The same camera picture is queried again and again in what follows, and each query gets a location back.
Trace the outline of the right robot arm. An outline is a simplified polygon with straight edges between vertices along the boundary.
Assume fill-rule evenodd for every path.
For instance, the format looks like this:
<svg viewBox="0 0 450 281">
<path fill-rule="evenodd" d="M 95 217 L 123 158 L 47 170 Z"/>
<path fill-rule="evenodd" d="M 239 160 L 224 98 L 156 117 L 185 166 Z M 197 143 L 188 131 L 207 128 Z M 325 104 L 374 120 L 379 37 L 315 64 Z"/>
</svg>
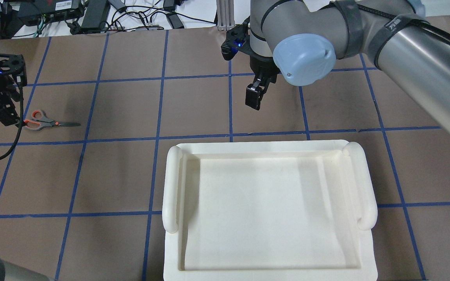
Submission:
<svg viewBox="0 0 450 281">
<path fill-rule="evenodd" d="M 260 109 L 277 75 L 296 87 L 324 78 L 338 59 L 365 54 L 450 134 L 450 33 L 431 25 L 419 0 L 336 0 L 310 11 L 302 0 L 252 0 L 221 53 L 250 57 L 245 104 Z"/>
</svg>

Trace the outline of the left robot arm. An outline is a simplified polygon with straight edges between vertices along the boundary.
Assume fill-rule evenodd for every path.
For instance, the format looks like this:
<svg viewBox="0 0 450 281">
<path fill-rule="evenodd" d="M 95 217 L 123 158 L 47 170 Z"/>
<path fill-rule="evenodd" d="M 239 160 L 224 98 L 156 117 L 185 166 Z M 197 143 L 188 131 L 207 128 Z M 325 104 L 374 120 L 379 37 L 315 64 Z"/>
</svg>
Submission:
<svg viewBox="0 0 450 281">
<path fill-rule="evenodd" d="M 0 53 L 0 122 L 4 126 L 20 123 L 14 103 L 23 101 L 23 94 L 17 88 L 25 86 L 27 73 L 23 55 Z"/>
</svg>

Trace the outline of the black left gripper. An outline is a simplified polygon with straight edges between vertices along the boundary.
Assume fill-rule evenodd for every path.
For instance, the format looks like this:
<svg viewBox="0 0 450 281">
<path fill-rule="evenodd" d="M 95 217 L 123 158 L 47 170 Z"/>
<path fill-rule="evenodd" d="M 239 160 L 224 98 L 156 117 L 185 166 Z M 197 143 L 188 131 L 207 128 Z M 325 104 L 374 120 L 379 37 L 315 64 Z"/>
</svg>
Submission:
<svg viewBox="0 0 450 281">
<path fill-rule="evenodd" d="M 11 100 L 4 100 L 8 96 L 15 102 L 23 100 L 23 94 L 18 87 L 27 85 L 26 64 L 22 54 L 0 53 L 0 122 L 4 126 L 18 126 L 20 117 Z"/>
</svg>

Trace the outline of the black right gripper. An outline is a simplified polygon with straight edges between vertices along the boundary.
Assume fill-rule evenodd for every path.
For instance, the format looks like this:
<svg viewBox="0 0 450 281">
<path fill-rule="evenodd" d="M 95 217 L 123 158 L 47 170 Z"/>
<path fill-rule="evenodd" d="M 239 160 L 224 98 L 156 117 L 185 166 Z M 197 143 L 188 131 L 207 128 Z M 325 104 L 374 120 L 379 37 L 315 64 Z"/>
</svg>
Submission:
<svg viewBox="0 0 450 281">
<path fill-rule="evenodd" d="M 246 18 L 242 24 L 227 31 L 225 41 L 221 45 L 221 53 L 226 61 L 233 59 L 238 52 L 250 57 L 250 67 L 256 81 L 246 87 L 245 105 L 260 110 L 264 88 L 268 88 L 270 83 L 276 83 L 280 70 L 275 65 L 273 57 L 260 55 L 252 49 L 251 38 L 254 36 L 249 25 L 250 18 Z"/>
</svg>

